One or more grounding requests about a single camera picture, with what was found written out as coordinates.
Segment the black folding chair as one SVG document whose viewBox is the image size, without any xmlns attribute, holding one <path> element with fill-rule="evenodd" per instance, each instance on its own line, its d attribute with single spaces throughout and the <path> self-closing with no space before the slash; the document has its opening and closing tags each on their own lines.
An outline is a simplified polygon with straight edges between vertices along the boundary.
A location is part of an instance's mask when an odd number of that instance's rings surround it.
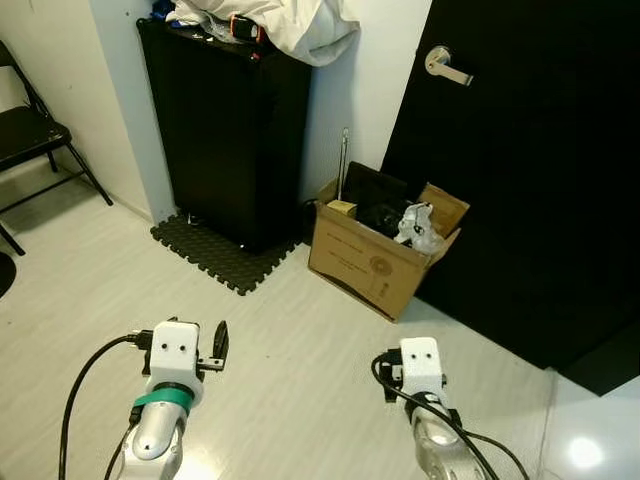
<svg viewBox="0 0 640 480">
<path fill-rule="evenodd" d="M 33 198 L 46 195 L 52 189 L 64 186 L 79 177 L 86 178 L 105 204 L 113 206 L 113 198 L 102 187 L 99 179 L 93 174 L 90 164 L 74 145 L 74 137 L 70 129 L 55 119 L 49 106 L 29 81 L 26 73 L 23 72 L 17 56 L 1 40 L 0 68 L 13 69 L 15 77 L 19 79 L 23 91 L 26 93 L 26 104 L 0 111 L 0 173 L 13 169 L 15 166 L 29 163 L 29 161 L 41 159 L 41 157 L 45 157 L 52 173 L 59 173 L 58 161 L 54 155 L 54 152 L 59 148 L 67 150 L 76 160 L 78 166 L 77 170 L 69 172 L 49 186 L 37 189 L 37 191 L 10 202 L 8 205 L 0 206 L 0 215 L 17 209 Z"/>
</svg>

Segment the black orange object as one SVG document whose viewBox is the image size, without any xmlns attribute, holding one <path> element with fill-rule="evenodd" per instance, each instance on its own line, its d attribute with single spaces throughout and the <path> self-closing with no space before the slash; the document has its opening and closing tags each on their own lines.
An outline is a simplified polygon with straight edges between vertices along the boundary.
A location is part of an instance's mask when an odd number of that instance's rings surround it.
<svg viewBox="0 0 640 480">
<path fill-rule="evenodd" d="M 229 31 L 233 38 L 243 44 L 264 44 L 268 40 L 265 28 L 244 15 L 233 14 L 229 17 Z"/>
</svg>

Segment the flat black item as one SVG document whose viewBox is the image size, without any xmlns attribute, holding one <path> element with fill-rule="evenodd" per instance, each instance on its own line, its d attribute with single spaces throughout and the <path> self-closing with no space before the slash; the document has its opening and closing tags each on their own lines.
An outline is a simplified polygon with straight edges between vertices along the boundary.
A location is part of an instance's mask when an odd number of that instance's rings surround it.
<svg viewBox="0 0 640 480">
<path fill-rule="evenodd" d="M 355 205 L 355 219 L 385 237 L 396 237 L 404 210 L 413 204 L 407 184 L 361 163 L 349 163 L 340 198 Z"/>
</svg>

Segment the white bundled bedding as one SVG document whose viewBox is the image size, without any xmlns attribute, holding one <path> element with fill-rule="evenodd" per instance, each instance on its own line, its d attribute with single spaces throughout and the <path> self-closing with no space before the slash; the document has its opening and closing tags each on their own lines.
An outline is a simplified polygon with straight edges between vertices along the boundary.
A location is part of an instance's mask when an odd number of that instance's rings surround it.
<svg viewBox="0 0 640 480">
<path fill-rule="evenodd" d="M 311 65 L 326 67 L 355 41 L 360 22 L 346 0 L 172 0 L 169 22 L 200 26 L 211 18 L 229 22 L 233 15 L 265 29 L 269 40 L 284 54 Z"/>
</svg>

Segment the thin metal rod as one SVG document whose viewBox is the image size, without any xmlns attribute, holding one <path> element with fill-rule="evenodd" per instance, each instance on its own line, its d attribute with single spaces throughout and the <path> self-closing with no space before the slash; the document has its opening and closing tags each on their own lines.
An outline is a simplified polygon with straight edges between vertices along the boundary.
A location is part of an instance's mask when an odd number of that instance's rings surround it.
<svg viewBox="0 0 640 480">
<path fill-rule="evenodd" d="M 349 127 L 344 127 L 340 133 L 340 148 L 338 159 L 338 173 L 335 177 L 335 200 L 342 201 L 344 183 L 348 165 Z"/>
</svg>

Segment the crumpled white plastic bag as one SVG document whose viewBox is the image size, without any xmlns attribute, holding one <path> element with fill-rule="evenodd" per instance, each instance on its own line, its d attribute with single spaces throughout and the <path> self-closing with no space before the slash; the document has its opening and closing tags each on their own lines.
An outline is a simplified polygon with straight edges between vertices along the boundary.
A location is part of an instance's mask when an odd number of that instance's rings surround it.
<svg viewBox="0 0 640 480">
<path fill-rule="evenodd" d="M 393 241 L 425 255 L 435 255 L 443 246 L 443 238 L 435 232 L 431 223 L 433 211 L 434 206 L 428 202 L 408 206 L 398 221 L 398 232 Z"/>
</svg>

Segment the black foam floor mat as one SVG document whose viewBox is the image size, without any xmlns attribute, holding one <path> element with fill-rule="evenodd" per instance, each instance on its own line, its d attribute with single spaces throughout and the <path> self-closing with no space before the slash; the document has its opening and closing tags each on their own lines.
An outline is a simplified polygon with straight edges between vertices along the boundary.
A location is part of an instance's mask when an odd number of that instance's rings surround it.
<svg viewBox="0 0 640 480">
<path fill-rule="evenodd" d="M 297 239 L 284 239 L 260 252 L 250 252 L 184 214 L 160 221 L 150 229 L 150 234 L 155 241 L 241 296 L 256 291 L 300 243 Z"/>
</svg>

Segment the brown cardboard box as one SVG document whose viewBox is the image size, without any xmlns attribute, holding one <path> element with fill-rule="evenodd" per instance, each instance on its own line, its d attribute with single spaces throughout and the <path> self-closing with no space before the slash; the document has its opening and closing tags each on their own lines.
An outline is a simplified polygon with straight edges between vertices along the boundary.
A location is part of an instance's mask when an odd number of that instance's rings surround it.
<svg viewBox="0 0 640 480">
<path fill-rule="evenodd" d="M 317 192 L 308 269 L 364 301 L 389 323 L 398 323 L 431 266 L 460 236 L 460 223 L 470 205 L 436 186 L 425 187 L 419 198 L 436 206 L 431 227 L 444 236 L 442 250 L 425 255 L 332 209 L 328 204 L 335 198 L 337 180 L 329 180 Z"/>
</svg>

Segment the black door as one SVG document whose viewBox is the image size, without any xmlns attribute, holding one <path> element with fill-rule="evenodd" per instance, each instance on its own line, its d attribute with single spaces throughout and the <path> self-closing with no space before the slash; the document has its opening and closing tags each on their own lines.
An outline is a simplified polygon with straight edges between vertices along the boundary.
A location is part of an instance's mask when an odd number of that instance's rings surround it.
<svg viewBox="0 0 640 480">
<path fill-rule="evenodd" d="M 431 0 L 381 161 L 470 205 L 421 300 L 596 396 L 639 375 L 639 54 L 632 0 Z"/>
</svg>

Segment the small tan box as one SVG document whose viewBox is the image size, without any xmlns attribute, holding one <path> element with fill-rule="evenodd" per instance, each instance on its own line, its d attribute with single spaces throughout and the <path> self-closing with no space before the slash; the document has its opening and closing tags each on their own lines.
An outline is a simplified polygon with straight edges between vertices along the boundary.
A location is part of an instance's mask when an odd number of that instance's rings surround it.
<svg viewBox="0 0 640 480">
<path fill-rule="evenodd" d="M 352 204 L 352 202 L 335 198 L 335 200 L 326 202 L 325 206 L 332 211 L 339 212 L 340 215 L 346 216 L 346 218 L 355 218 L 357 205 Z"/>
</svg>

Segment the black cabinet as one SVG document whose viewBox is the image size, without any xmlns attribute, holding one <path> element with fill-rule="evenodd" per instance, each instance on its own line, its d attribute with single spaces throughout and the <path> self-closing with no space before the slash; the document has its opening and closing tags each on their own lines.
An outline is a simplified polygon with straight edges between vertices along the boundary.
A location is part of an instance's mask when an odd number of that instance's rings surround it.
<svg viewBox="0 0 640 480">
<path fill-rule="evenodd" d="M 298 221 L 314 69 L 270 44 L 134 23 L 175 206 L 244 250 Z"/>
</svg>

